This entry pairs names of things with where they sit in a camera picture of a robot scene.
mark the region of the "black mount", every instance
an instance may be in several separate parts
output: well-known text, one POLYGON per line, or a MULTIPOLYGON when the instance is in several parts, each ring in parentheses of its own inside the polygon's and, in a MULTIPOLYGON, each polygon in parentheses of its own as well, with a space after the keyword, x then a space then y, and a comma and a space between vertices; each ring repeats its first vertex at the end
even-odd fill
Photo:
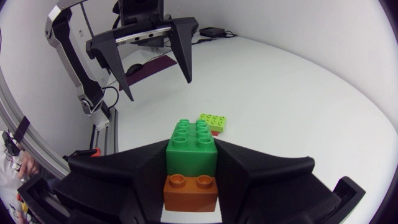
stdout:
MULTIPOLYGON (((37 196, 44 189, 39 178, 30 179, 19 193, 29 208, 40 211, 40 220, 52 223, 159 223, 168 142, 110 156, 69 158, 71 173, 55 188, 69 217, 51 212, 51 205, 37 196)), ((348 177, 331 192, 312 174, 310 157, 288 159, 215 143, 223 223, 339 223, 365 194, 348 177)))

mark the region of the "cable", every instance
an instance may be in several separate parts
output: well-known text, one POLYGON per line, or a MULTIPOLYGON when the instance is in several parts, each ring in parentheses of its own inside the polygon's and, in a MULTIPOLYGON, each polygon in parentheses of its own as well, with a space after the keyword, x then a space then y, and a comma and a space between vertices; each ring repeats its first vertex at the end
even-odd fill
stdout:
POLYGON ((232 37, 237 37, 237 36, 238 36, 237 34, 234 34, 232 31, 227 30, 227 31, 225 31, 223 34, 217 35, 217 36, 215 36, 215 37, 210 37, 210 38, 205 38, 205 39, 199 39, 197 42, 192 43, 192 45, 201 44, 201 43, 203 43, 203 42, 208 42, 208 41, 212 41, 212 40, 217 40, 217 39, 220 39, 220 38, 232 38, 232 37))
POLYGON ((153 59, 157 59, 157 58, 159 58, 159 57, 161 57, 161 56, 163 56, 163 55, 165 55, 165 54, 167 54, 167 53, 169 53, 169 52, 171 52, 171 50, 166 50, 166 51, 163 52, 162 54, 160 54, 160 55, 158 55, 158 56, 155 56, 155 57, 149 59, 149 60, 148 60, 147 62, 145 62, 144 64, 150 62, 150 61, 153 60, 153 59))
MULTIPOLYGON (((166 44, 166 43, 168 43, 168 42, 170 42, 170 40, 164 42, 163 44, 166 44)), ((165 47, 172 47, 172 46, 171 46, 171 43, 170 43, 170 46, 165 45, 165 47)))
POLYGON ((110 109, 111 109, 112 107, 114 107, 114 106, 116 105, 116 103, 118 103, 118 101, 119 101, 119 91, 118 91, 118 89, 116 89, 116 88, 113 87, 113 86, 103 87, 102 89, 103 89, 103 90, 106 90, 106 89, 108 89, 108 88, 114 89, 114 90, 116 91, 116 94, 118 95, 118 96, 116 97, 116 101, 114 102, 114 104, 108 108, 108 109, 110 110, 110 109))
POLYGON ((196 31, 195 34, 192 37, 196 37, 196 36, 200 35, 200 34, 196 34, 197 32, 199 32, 199 31, 196 31))
POLYGON ((10 161, 10 162, 12 162, 13 164, 15 164, 15 165, 18 165, 18 166, 21 166, 19 163, 17 163, 13 158, 12 158, 12 155, 10 155, 9 153, 8 153, 8 148, 9 147, 12 147, 12 146, 10 146, 11 145, 11 143, 10 143, 10 141, 12 141, 14 138, 12 138, 11 136, 10 136, 10 130, 8 129, 8 131, 7 131, 7 139, 5 139, 5 141, 4 141, 4 145, 5 145, 5 150, 4 150, 4 153, 6 154, 6 159, 8 160, 8 161, 10 161))
POLYGON ((110 85, 112 85, 113 83, 116 83, 116 82, 117 82, 117 80, 115 80, 115 81, 109 83, 106 87, 109 87, 110 85))
POLYGON ((80 7, 81 7, 81 11, 83 11, 83 15, 84 15, 86 23, 87 23, 88 31, 90 32, 91 38, 92 38, 92 37, 94 37, 93 30, 91 30, 91 26, 90 26, 90 23, 88 22, 88 18, 86 15, 85 7, 82 2, 80 3, 80 7))
POLYGON ((114 24, 113 24, 113 26, 112 26, 112 29, 118 28, 119 21, 120 21, 120 15, 118 15, 118 17, 117 17, 116 20, 114 21, 114 24))

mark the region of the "red part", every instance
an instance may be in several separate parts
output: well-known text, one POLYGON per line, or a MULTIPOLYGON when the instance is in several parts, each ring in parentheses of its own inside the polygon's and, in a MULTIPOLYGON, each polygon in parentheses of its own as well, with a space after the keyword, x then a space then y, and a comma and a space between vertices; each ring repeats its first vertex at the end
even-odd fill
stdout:
POLYGON ((101 150, 100 150, 98 147, 96 147, 95 150, 97 150, 97 152, 94 153, 94 154, 93 154, 92 156, 90 156, 90 157, 98 157, 98 156, 101 156, 101 150))
POLYGON ((212 136, 218 136, 218 133, 219 133, 219 132, 217 132, 217 131, 211 131, 211 135, 212 135, 212 136))
POLYGON ((22 201, 22 197, 19 195, 19 193, 17 194, 17 201, 18 201, 18 202, 23 202, 23 201, 22 201))

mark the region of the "black device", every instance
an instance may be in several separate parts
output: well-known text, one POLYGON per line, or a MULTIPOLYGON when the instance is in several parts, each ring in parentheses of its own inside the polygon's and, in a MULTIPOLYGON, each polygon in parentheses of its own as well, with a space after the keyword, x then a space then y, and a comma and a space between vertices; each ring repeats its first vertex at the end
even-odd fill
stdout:
POLYGON ((6 147, 7 153, 11 156, 18 156, 19 155, 19 148, 12 140, 11 136, 8 132, 3 131, 2 138, 4 140, 4 146, 6 147))
MULTIPOLYGON (((18 192, 44 223, 159 223, 168 143, 69 158, 71 172, 54 189, 68 215, 42 199, 46 187, 40 178, 18 192)), ((331 192, 312 174, 310 157, 276 157, 219 139, 215 144, 223 223, 340 223, 365 194, 348 177, 331 192)))
POLYGON ((134 73, 136 73, 139 70, 141 70, 143 67, 144 66, 142 64, 139 64, 139 63, 131 65, 129 67, 129 69, 127 70, 127 72, 126 72, 126 76, 129 77, 129 76, 133 75, 134 73))
POLYGON ((205 37, 211 37, 211 38, 216 38, 216 37, 222 37, 225 35, 225 30, 221 28, 215 28, 215 27, 207 27, 199 30, 199 34, 205 37))
MULTIPOLYGON (((158 0, 118 0, 113 7, 122 26, 140 24, 148 18, 153 21, 163 19, 163 11, 164 3, 158 0)), ((164 47, 164 38, 140 42, 138 46, 164 47)))
POLYGON ((72 156, 87 156, 87 157, 90 157, 90 156, 92 156, 92 155, 94 155, 96 153, 97 153, 96 149, 76 150, 75 152, 73 152, 69 156, 63 156, 62 159, 65 159, 66 161, 68 161, 69 158, 71 158, 72 156))

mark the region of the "green lego brick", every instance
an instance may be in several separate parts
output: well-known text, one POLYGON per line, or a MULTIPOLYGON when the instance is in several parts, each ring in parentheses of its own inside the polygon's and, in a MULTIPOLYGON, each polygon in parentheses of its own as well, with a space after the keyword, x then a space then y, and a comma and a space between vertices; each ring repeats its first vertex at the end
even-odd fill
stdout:
POLYGON ((204 120, 189 123, 182 119, 177 123, 166 149, 166 162, 167 175, 215 176, 217 148, 204 120))
POLYGON ((207 122, 210 131, 224 132, 226 117, 211 114, 201 114, 199 119, 205 120, 207 122))

